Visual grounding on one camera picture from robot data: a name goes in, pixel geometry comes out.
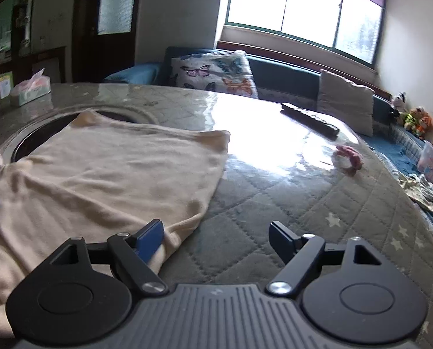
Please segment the beige knit sweater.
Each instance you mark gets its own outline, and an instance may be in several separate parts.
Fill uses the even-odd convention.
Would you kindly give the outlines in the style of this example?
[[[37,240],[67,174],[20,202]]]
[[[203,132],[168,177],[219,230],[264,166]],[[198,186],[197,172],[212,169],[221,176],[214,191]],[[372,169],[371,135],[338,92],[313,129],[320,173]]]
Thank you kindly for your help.
[[[188,131],[81,112],[30,155],[0,152],[0,338],[5,303],[28,273],[73,236],[101,242],[164,224],[158,271],[198,227],[223,175],[227,131]]]

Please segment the quilted grey table cover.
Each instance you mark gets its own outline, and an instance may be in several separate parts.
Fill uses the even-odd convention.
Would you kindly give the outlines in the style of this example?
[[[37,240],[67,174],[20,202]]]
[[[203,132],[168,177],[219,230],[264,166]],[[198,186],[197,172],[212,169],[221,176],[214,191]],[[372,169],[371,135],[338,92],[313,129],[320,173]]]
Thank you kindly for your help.
[[[281,266],[268,242],[275,220],[330,243],[360,236],[425,294],[429,312],[418,342],[433,348],[433,235],[418,207],[354,133],[343,129],[342,137],[365,163],[348,176],[332,160],[334,145],[274,102],[170,87],[62,83],[21,107],[0,101],[0,148],[9,154],[43,119],[86,108],[231,134],[225,172],[207,214],[160,272],[167,283],[266,284]]]

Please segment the pink hair accessory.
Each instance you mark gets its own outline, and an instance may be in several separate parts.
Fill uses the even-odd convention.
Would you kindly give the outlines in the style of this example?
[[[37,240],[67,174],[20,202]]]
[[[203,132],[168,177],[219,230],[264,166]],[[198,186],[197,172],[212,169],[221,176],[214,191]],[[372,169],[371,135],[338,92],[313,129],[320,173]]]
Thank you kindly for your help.
[[[364,159],[355,148],[347,145],[337,145],[332,154],[332,163],[349,176],[354,176],[356,172],[362,169]]]

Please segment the tissue box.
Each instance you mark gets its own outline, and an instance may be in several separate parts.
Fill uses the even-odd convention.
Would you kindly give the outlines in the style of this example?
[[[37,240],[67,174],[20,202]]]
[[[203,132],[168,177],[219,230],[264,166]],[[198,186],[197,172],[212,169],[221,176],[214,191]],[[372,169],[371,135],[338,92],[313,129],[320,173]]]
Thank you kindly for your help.
[[[44,71],[42,68],[29,80],[15,85],[9,94],[12,106],[20,107],[51,92],[50,77],[45,76]]]

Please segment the black remote control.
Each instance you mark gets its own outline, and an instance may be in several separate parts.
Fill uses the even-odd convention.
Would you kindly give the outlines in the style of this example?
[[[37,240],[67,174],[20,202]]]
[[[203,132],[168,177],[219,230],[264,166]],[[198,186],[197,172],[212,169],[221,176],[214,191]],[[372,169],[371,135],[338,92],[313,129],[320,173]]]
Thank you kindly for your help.
[[[335,140],[340,132],[335,125],[315,116],[310,110],[302,109],[290,103],[283,103],[281,112],[329,139]]]

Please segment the patterned cloth pile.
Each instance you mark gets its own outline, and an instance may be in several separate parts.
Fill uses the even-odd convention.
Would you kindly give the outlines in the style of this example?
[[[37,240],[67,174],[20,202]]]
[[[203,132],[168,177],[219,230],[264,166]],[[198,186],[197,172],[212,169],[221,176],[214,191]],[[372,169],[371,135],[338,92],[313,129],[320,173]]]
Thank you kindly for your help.
[[[417,203],[422,209],[433,213],[433,184],[424,174],[403,173],[398,175],[398,183],[407,196]]]

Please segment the grey square cushion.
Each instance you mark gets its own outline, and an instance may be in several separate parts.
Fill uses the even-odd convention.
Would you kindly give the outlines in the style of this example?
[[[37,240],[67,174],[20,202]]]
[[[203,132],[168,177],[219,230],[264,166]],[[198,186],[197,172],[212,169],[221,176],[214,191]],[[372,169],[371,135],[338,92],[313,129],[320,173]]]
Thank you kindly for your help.
[[[321,70],[316,110],[341,120],[353,131],[373,135],[373,90]]]

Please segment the blue corner sofa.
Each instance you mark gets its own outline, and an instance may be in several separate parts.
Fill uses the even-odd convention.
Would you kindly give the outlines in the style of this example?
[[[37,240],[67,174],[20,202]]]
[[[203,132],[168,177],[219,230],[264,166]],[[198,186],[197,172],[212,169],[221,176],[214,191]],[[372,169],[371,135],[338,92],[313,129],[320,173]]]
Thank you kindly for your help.
[[[129,83],[144,85],[176,86],[176,72],[171,60],[200,59],[204,54],[227,54],[227,50],[210,50],[191,47],[168,47],[164,60],[134,65],[107,76],[106,83]],[[259,99],[271,102],[289,102],[308,110],[316,109],[320,90],[319,72],[297,67],[284,61],[248,54],[247,60]],[[379,156],[401,173],[418,174],[418,161],[424,150],[423,142],[413,139],[397,127],[397,110],[391,101],[380,94],[373,95],[373,137],[365,138]]]

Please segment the orange plush toys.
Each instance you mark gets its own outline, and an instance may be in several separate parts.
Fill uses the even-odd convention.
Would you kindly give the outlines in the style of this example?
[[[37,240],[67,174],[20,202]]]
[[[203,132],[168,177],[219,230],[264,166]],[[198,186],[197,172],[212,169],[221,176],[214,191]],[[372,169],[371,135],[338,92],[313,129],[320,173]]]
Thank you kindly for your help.
[[[412,108],[403,121],[403,127],[418,139],[423,140],[432,130],[432,117],[422,106]]]

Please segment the black white plush toy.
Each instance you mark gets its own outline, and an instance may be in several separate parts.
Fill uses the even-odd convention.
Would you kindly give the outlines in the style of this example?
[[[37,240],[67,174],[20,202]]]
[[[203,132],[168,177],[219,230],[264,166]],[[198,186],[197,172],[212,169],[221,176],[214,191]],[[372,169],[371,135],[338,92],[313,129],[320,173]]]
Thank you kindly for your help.
[[[406,93],[401,92],[398,95],[395,95],[391,99],[391,115],[393,117],[401,117],[402,115],[407,115],[406,108]]]

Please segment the butterfly print pillow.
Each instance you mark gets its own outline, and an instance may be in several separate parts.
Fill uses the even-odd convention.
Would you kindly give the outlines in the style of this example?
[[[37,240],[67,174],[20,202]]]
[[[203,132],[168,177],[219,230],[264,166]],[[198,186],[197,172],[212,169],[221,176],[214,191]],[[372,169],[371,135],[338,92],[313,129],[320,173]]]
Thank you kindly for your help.
[[[178,88],[258,99],[253,73],[244,51],[217,51],[173,58],[171,80]]]

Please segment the dark wooden door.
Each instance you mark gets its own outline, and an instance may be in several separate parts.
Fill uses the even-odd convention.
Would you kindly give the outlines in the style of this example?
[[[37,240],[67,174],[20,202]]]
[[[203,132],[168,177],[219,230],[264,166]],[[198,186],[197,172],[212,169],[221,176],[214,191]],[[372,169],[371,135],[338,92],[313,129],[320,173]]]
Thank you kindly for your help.
[[[139,0],[75,0],[71,73],[76,83],[99,83],[133,66]]]

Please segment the window with green frame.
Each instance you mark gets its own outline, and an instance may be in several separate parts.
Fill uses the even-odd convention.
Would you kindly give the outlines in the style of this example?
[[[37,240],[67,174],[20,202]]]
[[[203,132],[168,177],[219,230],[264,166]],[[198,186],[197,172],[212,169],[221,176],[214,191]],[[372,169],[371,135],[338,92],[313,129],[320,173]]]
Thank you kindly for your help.
[[[373,66],[385,5],[369,0],[229,0],[226,22],[300,40]]]

